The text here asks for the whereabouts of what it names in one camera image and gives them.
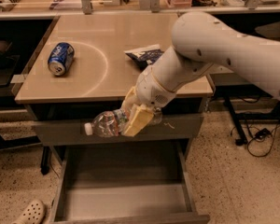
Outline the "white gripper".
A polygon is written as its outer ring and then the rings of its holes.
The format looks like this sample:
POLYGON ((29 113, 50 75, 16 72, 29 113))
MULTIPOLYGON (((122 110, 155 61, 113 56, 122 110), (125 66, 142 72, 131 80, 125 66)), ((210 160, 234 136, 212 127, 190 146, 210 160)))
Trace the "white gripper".
POLYGON ((174 98, 174 91, 166 90, 153 75, 153 69, 148 66, 138 77, 136 85, 126 94, 121 108, 131 111, 129 120, 122 134, 134 137, 140 133, 153 119, 153 111, 147 107, 163 108, 174 98))

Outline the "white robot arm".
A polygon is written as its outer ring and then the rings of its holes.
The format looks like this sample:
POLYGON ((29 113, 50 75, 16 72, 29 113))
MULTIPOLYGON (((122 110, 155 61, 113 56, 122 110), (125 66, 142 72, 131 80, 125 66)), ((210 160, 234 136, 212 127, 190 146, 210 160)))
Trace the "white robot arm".
POLYGON ((177 91, 222 65, 280 101, 280 42, 239 33, 214 16, 190 12, 175 22, 172 46, 138 77, 122 107, 124 136, 135 136, 177 91))

